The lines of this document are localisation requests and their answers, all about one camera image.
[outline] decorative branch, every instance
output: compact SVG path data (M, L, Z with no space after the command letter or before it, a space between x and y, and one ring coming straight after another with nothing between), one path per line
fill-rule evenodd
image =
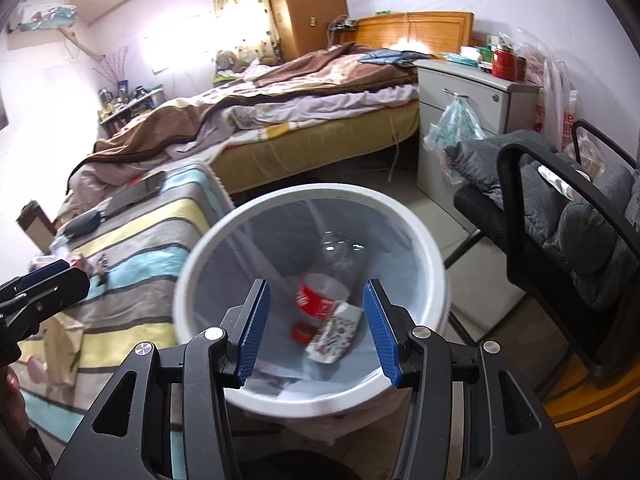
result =
M105 56L98 64L99 68L94 70L105 78L114 87L118 87L118 82L127 78L127 56L129 47L120 47L116 52Z

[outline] striped blanket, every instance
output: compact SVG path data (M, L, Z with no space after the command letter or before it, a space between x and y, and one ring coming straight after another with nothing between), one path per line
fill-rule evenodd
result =
M30 419L47 437L47 445L51 440L59 445L52 456L62 451L83 413L137 343L151 341L159 348L176 344L172 301L180 270L202 235L233 209L205 164L182 162L163 169L167 178L159 195L71 245L92 264L104 254L109 266L107 283L99 285L98 277L92 277L87 298L66 311L85 325L76 386L33 383L26 362L32 355L44 358L42 336L20 343L22 357L12 366ZM177 435L172 440L181 444Z

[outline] chair armrest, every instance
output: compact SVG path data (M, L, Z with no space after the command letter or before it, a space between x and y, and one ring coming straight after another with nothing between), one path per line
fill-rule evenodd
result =
M508 266L518 265L524 249L524 196L519 163L525 153L544 164L580 193L609 222L640 261L640 234L611 205L609 199L554 153L530 140L521 140L507 144L498 154L498 175L506 218Z
M613 140L609 139L605 134L603 134L599 129L597 129L593 124L588 123L584 119L578 119L575 121L574 125L571 127L571 136L574 138L574 150L575 150L575 161L578 164L581 164L580 161L580 149L578 148L578 128L584 128L587 130L592 136L596 139L601 140L604 144L609 146L614 152L616 152L622 160L624 160L628 165L630 165L634 170L638 169L638 163L635 159L629 155L625 150L620 148Z

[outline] wooden wardrobe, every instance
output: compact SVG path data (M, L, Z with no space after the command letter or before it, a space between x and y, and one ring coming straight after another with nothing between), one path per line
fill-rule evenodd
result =
M284 61L326 48L327 27L337 16L347 14L346 0L270 1Z

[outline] air conditioner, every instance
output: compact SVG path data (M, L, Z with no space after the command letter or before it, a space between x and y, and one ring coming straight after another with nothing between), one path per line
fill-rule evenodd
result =
M65 0L21 0L9 19L9 32L71 27L78 10Z

